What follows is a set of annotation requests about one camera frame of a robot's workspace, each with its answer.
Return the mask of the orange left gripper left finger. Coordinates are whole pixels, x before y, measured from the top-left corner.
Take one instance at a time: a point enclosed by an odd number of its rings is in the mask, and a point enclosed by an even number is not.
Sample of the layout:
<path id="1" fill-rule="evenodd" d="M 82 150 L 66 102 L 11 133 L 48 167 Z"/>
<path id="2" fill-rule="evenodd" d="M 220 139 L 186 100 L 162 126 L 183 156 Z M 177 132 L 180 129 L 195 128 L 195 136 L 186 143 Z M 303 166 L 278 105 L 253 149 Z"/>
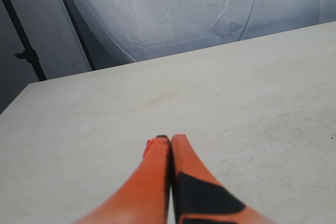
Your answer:
<path id="1" fill-rule="evenodd" d="M 167 223 L 169 192 L 170 140 L 159 135 L 147 141 L 129 179 L 77 223 Z"/>

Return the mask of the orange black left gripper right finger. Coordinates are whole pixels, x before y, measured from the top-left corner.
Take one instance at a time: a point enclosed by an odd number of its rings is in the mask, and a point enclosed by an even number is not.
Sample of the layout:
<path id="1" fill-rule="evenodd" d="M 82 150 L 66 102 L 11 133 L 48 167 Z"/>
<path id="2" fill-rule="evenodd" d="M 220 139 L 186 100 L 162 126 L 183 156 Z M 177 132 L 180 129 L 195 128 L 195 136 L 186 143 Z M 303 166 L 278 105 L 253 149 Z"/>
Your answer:
<path id="1" fill-rule="evenodd" d="M 207 169 L 187 137 L 171 140 L 176 223 L 272 223 L 232 195 Z"/>

